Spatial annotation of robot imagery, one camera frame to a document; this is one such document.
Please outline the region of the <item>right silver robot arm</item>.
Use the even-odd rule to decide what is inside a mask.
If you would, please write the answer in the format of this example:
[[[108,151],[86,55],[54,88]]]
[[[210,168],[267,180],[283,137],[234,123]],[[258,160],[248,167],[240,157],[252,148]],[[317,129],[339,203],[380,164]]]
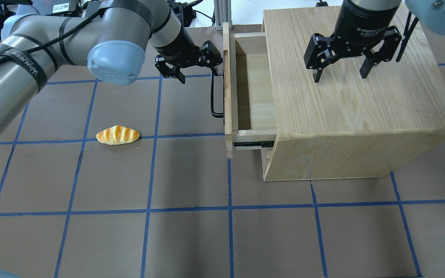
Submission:
[[[323,69],[345,58],[364,56],[360,75],[366,78],[380,62],[399,62],[420,22],[434,33],[445,35],[445,0],[406,0],[408,15],[401,33],[391,25],[400,0],[344,0],[331,36],[311,35],[304,63],[320,81]]]

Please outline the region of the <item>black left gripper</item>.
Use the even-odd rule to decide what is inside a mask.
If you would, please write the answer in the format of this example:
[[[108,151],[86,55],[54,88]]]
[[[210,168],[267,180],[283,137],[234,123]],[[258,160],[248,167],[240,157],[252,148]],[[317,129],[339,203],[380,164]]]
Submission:
[[[205,41],[202,46],[194,44],[184,27],[175,39],[166,46],[156,46],[159,53],[155,58],[155,67],[163,77],[174,77],[180,83],[186,83],[182,68],[192,66],[207,67],[218,76],[216,67],[223,62],[220,51],[212,41]]]

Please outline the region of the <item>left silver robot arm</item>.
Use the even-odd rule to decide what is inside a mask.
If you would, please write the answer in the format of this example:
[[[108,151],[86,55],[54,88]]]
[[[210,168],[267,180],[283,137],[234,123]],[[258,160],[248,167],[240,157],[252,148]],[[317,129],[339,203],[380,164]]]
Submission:
[[[207,41],[196,46],[165,0],[103,0],[88,18],[37,14],[5,21],[0,42],[0,134],[63,65],[86,66],[117,85],[138,78],[151,45],[163,77],[185,83],[181,70],[223,62]]]

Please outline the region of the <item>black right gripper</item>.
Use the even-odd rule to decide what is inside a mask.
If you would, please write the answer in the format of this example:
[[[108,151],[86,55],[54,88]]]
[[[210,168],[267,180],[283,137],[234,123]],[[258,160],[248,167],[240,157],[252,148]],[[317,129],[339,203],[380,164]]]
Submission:
[[[364,56],[362,79],[378,63],[391,61],[402,40],[391,25],[400,4],[400,0],[344,0],[332,35],[312,34],[304,53],[314,82],[319,83],[323,69],[340,59]]]

